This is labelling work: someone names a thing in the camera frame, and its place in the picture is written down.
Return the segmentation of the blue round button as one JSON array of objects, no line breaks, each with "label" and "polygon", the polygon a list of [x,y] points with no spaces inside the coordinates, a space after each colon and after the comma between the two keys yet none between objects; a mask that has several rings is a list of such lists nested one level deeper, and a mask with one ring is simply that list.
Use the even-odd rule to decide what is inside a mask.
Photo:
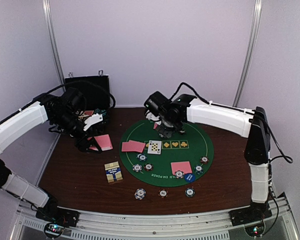
[{"label": "blue round button", "polygon": [[184,175],[184,180],[187,183],[193,183],[196,180],[196,176],[193,173],[187,173]]}]

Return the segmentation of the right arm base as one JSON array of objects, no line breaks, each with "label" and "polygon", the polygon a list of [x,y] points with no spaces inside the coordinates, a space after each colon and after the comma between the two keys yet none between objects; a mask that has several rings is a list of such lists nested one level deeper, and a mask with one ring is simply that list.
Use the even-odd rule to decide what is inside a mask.
[{"label": "right arm base", "polygon": [[251,206],[231,210],[229,212],[232,226],[246,225],[253,222],[259,222],[272,216],[270,209],[261,210],[260,208],[253,208]]}]

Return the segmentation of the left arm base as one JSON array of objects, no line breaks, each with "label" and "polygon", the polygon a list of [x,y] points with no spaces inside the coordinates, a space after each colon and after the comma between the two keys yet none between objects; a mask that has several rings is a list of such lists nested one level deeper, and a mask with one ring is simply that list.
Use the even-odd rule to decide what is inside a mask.
[{"label": "left arm base", "polygon": [[54,215],[48,215],[41,209],[37,210],[35,217],[47,222],[52,222],[63,227],[76,227],[79,220],[80,213],[75,210],[69,210],[65,208],[57,208]]}]

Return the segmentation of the green blue chip stack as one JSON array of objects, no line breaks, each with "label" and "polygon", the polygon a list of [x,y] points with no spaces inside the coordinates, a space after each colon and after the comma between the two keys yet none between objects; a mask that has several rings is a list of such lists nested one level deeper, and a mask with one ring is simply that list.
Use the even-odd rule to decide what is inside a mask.
[{"label": "green blue chip stack", "polygon": [[193,188],[189,187],[185,190],[184,193],[188,198],[192,198],[195,195],[195,190]]}]

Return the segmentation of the single dealt pink card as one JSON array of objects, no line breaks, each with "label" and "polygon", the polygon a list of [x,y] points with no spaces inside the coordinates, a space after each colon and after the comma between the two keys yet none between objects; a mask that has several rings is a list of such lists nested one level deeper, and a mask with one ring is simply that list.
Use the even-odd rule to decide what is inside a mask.
[{"label": "single dealt pink card", "polygon": [[134,144],[131,142],[123,142],[121,145],[122,152],[133,152],[134,151]]}]

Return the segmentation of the brown chip stack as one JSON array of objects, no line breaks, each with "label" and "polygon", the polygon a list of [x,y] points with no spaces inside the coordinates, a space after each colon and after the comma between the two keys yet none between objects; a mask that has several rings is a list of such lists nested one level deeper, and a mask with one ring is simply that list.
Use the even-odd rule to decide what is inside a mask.
[{"label": "brown chip stack", "polygon": [[168,191],[165,189],[160,189],[158,195],[160,198],[166,198],[168,196]]}]

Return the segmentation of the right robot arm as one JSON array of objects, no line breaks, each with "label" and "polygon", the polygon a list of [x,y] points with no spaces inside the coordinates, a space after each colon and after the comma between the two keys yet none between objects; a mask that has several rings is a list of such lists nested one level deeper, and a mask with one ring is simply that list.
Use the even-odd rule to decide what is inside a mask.
[{"label": "right robot arm", "polygon": [[161,92],[151,94],[144,103],[149,110],[147,118],[156,121],[156,131],[161,137],[170,138],[181,132],[185,123],[204,124],[235,133],[247,139],[244,158],[248,162],[251,176],[251,202],[246,210],[249,220],[258,220],[267,210],[271,180],[271,141],[276,138],[269,126],[262,107],[237,108],[208,101],[187,83],[181,83],[193,94],[175,93],[165,97]]}]

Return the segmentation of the pink playing card deck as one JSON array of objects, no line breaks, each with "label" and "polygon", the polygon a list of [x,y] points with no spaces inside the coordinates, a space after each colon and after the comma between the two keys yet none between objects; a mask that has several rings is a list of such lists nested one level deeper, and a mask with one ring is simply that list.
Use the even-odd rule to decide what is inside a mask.
[{"label": "pink playing card deck", "polygon": [[112,141],[108,134],[94,136],[93,138],[98,143],[102,151],[109,151],[113,149]]}]

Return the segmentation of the blue white chips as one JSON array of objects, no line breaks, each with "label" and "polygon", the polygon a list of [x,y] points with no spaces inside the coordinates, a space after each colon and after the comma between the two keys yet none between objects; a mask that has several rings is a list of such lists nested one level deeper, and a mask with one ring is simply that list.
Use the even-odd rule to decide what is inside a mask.
[{"label": "blue white chips", "polygon": [[132,166],[132,170],[136,173],[139,173],[143,170],[143,166],[141,164],[134,164]]},{"label": "blue white chips", "polygon": [[177,170],[173,175],[175,176],[176,179],[182,179],[184,178],[185,173],[181,170]]}]

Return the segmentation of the blue white chip stack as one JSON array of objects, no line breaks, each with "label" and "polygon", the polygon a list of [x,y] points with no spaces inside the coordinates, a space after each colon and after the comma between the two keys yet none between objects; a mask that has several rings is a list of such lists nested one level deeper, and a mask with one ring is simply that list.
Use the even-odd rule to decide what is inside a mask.
[{"label": "blue white chip stack", "polygon": [[146,196],[146,190],[144,188],[138,188],[134,193],[134,197],[137,200],[143,200],[145,196]]}]

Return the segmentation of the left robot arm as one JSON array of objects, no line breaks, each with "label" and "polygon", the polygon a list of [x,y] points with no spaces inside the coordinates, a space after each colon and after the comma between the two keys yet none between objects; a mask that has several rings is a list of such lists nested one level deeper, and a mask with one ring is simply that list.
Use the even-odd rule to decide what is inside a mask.
[{"label": "left robot arm", "polygon": [[0,120],[0,190],[41,209],[51,222],[62,218],[52,194],[37,185],[59,134],[71,137],[81,153],[98,153],[92,139],[103,126],[106,113],[115,105],[111,93],[89,83],[93,96],[105,94],[109,107],[85,116],[87,98],[74,83],[64,83],[38,94],[24,106],[10,107]]}]

